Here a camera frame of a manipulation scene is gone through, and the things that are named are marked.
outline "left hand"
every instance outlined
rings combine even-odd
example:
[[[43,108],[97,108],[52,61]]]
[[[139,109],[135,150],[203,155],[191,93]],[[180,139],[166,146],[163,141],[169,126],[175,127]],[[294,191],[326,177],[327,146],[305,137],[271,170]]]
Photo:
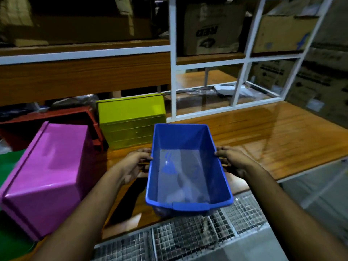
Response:
[[[150,156],[150,153],[150,148],[140,148],[136,151],[130,152],[124,159],[117,163],[117,166],[121,169],[121,174],[124,178],[125,184],[128,184],[139,175],[139,169],[142,168],[139,163],[153,159]]]

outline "wire grid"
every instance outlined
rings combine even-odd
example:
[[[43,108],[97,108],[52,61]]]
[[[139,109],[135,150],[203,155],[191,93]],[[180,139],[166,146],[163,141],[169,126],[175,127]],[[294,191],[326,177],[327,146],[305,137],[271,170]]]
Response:
[[[154,228],[158,261],[188,260],[215,248],[218,238],[207,216],[185,217]]]
[[[235,236],[221,210],[217,210],[211,214],[210,219],[212,220],[215,231],[219,237],[219,246]]]
[[[148,261],[149,246],[144,233],[138,233],[96,248],[93,261]]]
[[[235,198],[231,206],[223,209],[237,234],[243,234],[253,228],[261,228],[267,222],[254,195]]]

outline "forearm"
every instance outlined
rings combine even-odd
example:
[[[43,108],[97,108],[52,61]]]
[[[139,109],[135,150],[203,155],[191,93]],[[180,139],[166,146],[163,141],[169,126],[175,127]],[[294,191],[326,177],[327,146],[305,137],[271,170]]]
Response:
[[[348,260],[345,246],[297,205],[261,166],[245,180],[290,260]]]
[[[31,260],[86,260],[101,234],[122,181],[116,167],[107,171]]]

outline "hand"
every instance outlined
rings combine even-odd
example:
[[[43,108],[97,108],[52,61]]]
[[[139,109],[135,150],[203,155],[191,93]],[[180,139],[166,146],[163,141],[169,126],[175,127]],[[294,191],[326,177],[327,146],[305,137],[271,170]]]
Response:
[[[254,160],[238,149],[230,146],[217,146],[216,149],[215,155],[222,157],[221,163],[227,165],[224,169],[235,174],[237,177],[244,178],[245,171],[257,165]]]
[[[124,159],[116,164],[117,167],[119,167],[121,170],[125,184],[131,182],[139,175],[139,169],[143,168],[143,165],[139,165],[139,163],[153,159],[150,156],[150,153],[150,148],[141,148],[136,151],[130,152]]]

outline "metal rack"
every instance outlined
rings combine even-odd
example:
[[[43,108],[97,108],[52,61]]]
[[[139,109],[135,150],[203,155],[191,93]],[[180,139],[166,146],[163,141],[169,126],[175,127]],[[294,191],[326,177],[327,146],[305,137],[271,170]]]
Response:
[[[93,261],[192,260],[269,228],[252,193],[209,216],[174,218],[96,245]]]
[[[176,71],[177,70],[188,70],[195,68],[205,68],[205,84],[206,87],[208,80],[208,71],[210,67],[232,65],[232,64],[243,64],[241,71],[239,73],[235,93],[230,101],[230,106],[220,107],[216,109],[209,109],[205,111],[199,111],[195,113],[176,115],[176,100],[171,101],[171,114],[170,118],[167,118],[167,122],[174,122],[179,120],[185,120],[189,118],[200,117],[204,115],[216,114],[226,111],[232,111],[236,109],[243,109],[252,106],[258,106],[268,103],[275,103],[285,99],[291,84],[296,77],[296,74],[301,67],[302,61],[304,60],[311,43],[324,19],[325,14],[328,11],[333,0],[324,0],[318,15],[319,19],[308,39],[307,45],[302,53],[292,54],[292,55],[276,55],[267,57],[251,57],[251,52],[254,46],[254,41],[256,34],[259,29],[260,20],[263,13],[263,8],[266,0],[258,0],[257,6],[254,12],[252,24],[249,30],[249,35],[245,47],[245,58],[241,59],[231,59],[224,61],[214,61],[214,62],[203,62],[195,64],[185,64],[177,65],[176,62],[176,0],[169,0],[169,32],[170,32],[170,45],[161,45],[153,47],[135,47],[135,48],[118,48],[118,49],[104,49],[104,50],[92,50],[92,51],[75,51],[75,52],[58,52],[58,53],[47,53],[47,54],[35,54],[35,55],[19,55],[19,56],[2,56],[0,57],[0,65],[10,65],[10,64],[20,64],[20,63],[32,63],[32,62],[43,62],[43,61],[62,61],[70,59],[82,59],[82,58],[96,58],[96,57],[110,57],[110,56],[121,56],[121,55],[134,55],[134,54],[145,54],[145,53],[157,53],[157,52],[170,52],[171,61],[171,99],[176,99],[177,89],[176,89]],[[285,83],[285,86],[280,95],[273,95],[275,97],[237,104],[239,91],[241,86],[249,75],[252,63],[259,61],[273,61],[281,59],[296,59],[295,64],[290,72],[290,75]]]

